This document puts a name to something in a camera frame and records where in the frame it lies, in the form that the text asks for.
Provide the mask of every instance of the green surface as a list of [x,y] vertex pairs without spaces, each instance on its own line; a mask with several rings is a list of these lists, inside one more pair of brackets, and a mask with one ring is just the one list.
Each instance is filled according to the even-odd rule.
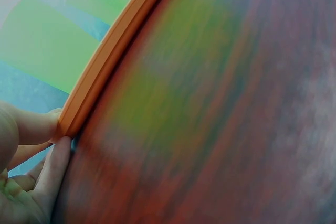
[[72,5],[96,18],[112,25],[128,0],[67,0]]
[[0,60],[68,93],[97,46],[40,0],[21,0],[0,29]]

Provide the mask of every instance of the colorful background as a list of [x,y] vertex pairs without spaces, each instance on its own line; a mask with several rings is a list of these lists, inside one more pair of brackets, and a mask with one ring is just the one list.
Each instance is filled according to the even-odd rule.
[[0,99],[36,112],[62,107],[128,1],[0,0]]

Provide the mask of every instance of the hand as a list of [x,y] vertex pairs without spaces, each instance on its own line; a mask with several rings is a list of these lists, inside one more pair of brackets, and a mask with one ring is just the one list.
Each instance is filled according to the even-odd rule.
[[7,168],[51,145],[59,111],[38,114],[0,102],[0,223],[49,223],[71,140],[63,137],[26,175],[8,178]]

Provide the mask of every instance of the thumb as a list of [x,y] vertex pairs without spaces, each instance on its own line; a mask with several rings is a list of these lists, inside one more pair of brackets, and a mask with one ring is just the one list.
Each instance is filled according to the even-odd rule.
[[48,153],[31,196],[46,216],[51,216],[64,172],[70,159],[71,139],[61,138]]

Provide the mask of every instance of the orange rim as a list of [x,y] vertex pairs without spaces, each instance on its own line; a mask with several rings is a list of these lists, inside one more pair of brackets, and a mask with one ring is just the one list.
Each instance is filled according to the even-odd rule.
[[59,118],[56,139],[75,137],[124,50],[157,0],[131,0],[93,54]]

